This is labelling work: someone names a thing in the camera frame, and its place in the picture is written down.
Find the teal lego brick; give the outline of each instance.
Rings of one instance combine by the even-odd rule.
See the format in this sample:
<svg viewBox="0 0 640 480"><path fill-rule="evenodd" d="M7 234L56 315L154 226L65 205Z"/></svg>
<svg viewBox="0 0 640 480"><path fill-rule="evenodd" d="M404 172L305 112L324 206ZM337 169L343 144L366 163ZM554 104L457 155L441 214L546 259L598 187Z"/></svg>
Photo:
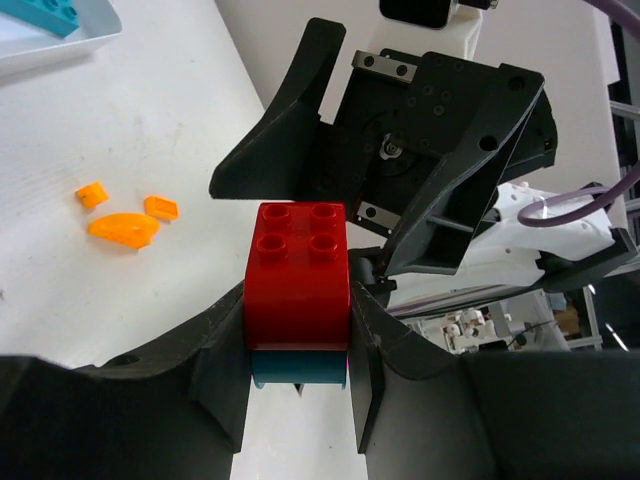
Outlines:
<svg viewBox="0 0 640 480"><path fill-rule="evenodd" d="M71 0L0 0L0 12L60 37L80 26Z"/></svg>
<svg viewBox="0 0 640 480"><path fill-rule="evenodd" d="M347 352L255 350L251 352L253 380L265 383L347 382Z"/></svg>

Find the robotic hand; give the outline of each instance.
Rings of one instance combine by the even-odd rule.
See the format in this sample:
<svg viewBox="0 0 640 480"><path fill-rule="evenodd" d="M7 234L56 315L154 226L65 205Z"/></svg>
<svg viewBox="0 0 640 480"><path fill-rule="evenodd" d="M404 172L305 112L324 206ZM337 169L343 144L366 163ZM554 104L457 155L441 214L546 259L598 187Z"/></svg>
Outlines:
<svg viewBox="0 0 640 480"><path fill-rule="evenodd" d="M403 20L392 3L409 2L382 2ZM451 34L384 20L379 32L388 35L354 56L333 125L317 111L345 30L311 20L280 91L217 168L211 194L339 202L349 221L386 237L348 261L350 390L370 478L637 476L637 355L455 356L385 311L390 277L456 288L464 279L447 284L444 275L455 279L461 264L482 269L489 251L495 261L519 259L529 275L514 282L522 291L587 284L635 254L602 212L585 221L586 234L581 225L562 230L565 240L589 235L564 258L571 241L554 251L536 231L518 230L514 212L541 194L505 182L552 165L557 145L543 78L465 60L480 15L432 4L447 6L441 20ZM390 35L398 25L404 33ZM424 45L416 35L463 58L396 45ZM438 48L444 37L448 48ZM2 358L3 478L228 478L253 368L243 289L100 368Z"/></svg>

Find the orange plastic piece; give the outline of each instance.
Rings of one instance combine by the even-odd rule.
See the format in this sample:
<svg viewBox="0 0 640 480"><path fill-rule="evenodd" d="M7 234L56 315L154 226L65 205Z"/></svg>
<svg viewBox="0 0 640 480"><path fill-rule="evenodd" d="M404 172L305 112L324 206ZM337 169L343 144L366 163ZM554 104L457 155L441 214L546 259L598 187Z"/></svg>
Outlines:
<svg viewBox="0 0 640 480"><path fill-rule="evenodd" d="M180 216L176 202L154 195L144 199L144 211L147 215L168 221L175 220Z"/></svg>
<svg viewBox="0 0 640 480"><path fill-rule="evenodd" d="M160 222L142 213L114 213L89 224L89 235L121 243L131 248L151 245Z"/></svg>
<svg viewBox="0 0 640 480"><path fill-rule="evenodd" d="M82 187L76 192L76 196L80 199L85 208L94 208L109 200L109 194L100 182L95 182L91 185L87 185L86 187Z"/></svg>

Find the purple cable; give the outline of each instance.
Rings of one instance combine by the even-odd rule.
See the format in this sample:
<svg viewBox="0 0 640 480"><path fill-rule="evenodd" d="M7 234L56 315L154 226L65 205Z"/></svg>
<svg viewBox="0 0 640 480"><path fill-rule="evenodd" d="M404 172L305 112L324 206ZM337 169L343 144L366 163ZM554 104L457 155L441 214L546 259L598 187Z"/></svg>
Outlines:
<svg viewBox="0 0 640 480"><path fill-rule="evenodd" d="M572 217L578 215L580 213L580 210L591 206L592 204L595 203L595 200L583 207L578 208L577 210L574 210L573 212L566 213L564 215L558 215L557 217L531 218L531 215L536 213L538 210L542 210L544 207L553 207L555 205L568 202L569 200L573 200L575 198L584 197L585 195L597 195L599 193L610 192L611 190L613 189L612 188L610 189L607 187L591 187L591 188L585 188L583 190L576 190L575 192L561 193L560 195L556 195L555 197L551 197L551 198L546 198L544 200L538 200L537 202L534 202L531 205L527 205L522 210L520 210L520 212L518 213L518 221L526 227L538 227L539 226L538 222L540 221L545 222L545 225L543 225L544 227L556 227L558 225L564 225L565 223L568 223L568 222L563 221L563 218L566 218L567 215ZM574 218L574 220L583 218L586 215L580 215Z"/></svg>
<svg viewBox="0 0 640 480"><path fill-rule="evenodd" d="M640 41L640 14L634 12L630 7L622 3L620 0L584 0L588 4L594 6L598 10L602 11L605 15L611 17L611 19L625 29L629 34ZM580 207L573 212L565 213L552 218L530 218L529 215L535 213L540 208L547 206L557 205L567 200L572 200L583 195L588 195L588 190L578 190L575 192L563 193L556 197L551 197L545 200L545 202L535 202L518 213L518 221L527 227L548 228L557 227L559 225L566 225L567 223L575 222L581 218L591 215L593 212L606 207L613 203L616 198L624 195L624 193L633 187L640 180L640 162L638 162L632 169L625 175L618 183L616 183L609 190L605 191L601 196L596 198L593 202L588 203L584 207Z"/></svg>

